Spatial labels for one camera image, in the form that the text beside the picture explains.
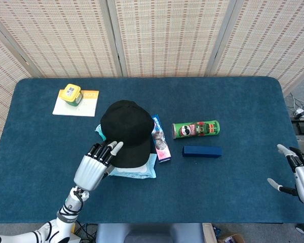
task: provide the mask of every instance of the green pringles can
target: green pringles can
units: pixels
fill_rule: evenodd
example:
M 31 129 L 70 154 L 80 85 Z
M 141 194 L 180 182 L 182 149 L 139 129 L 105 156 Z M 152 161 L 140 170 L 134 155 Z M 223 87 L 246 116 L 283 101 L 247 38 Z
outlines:
M 172 131 L 173 139 L 217 135 L 219 133 L 219 122 L 208 120 L 195 123 L 173 123 Z

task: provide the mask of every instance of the cap brim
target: cap brim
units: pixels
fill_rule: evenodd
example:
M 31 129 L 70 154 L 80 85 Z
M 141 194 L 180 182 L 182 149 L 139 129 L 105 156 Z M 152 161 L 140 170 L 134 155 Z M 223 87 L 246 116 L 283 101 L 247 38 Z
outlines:
M 146 164 L 151 151 L 151 140 L 147 139 L 135 147 L 122 147 L 111 161 L 117 168 L 136 168 Z

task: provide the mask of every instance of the blue tablecloth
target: blue tablecloth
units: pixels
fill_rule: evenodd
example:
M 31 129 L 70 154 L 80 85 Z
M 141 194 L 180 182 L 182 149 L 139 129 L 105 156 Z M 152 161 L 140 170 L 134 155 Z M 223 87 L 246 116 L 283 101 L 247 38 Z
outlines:
M 68 83 L 99 90 L 95 117 L 53 115 Z M 0 223 L 45 222 L 74 186 L 77 167 L 109 105 L 158 114 L 172 160 L 156 179 L 108 177 L 90 192 L 83 222 L 302 222 L 304 206 L 267 177 L 293 186 L 278 143 L 297 145 L 279 83 L 269 77 L 37 78 L 15 89 L 0 141 Z M 173 140 L 172 123 L 218 120 L 217 136 Z M 182 157 L 184 145 L 221 146 L 220 158 Z

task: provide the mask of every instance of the white paper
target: white paper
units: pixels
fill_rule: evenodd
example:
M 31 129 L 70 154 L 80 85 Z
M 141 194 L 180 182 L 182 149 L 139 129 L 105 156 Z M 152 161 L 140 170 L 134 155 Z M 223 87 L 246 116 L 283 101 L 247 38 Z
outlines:
M 67 104 L 60 98 L 60 90 L 56 99 L 53 115 L 95 116 L 99 91 L 81 90 L 82 100 L 78 106 Z

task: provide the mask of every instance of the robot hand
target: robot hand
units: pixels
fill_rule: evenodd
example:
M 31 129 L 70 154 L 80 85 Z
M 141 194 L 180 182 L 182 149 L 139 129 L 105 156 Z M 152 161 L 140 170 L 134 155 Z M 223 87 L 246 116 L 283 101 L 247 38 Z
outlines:
M 0 243 L 68 243 L 73 223 L 77 220 L 89 191 L 97 188 L 101 180 L 113 169 L 110 162 L 122 148 L 123 142 L 94 144 L 84 155 L 74 177 L 74 186 L 57 218 L 40 229 L 15 236 L 0 235 Z
M 304 203 L 304 154 L 298 148 L 290 147 L 288 149 L 281 144 L 278 144 L 277 148 L 287 158 L 294 173 L 296 188 L 279 185 L 271 178 L 268 178 L 268 182 L 278 191 L 298 196 L 300 201 Z

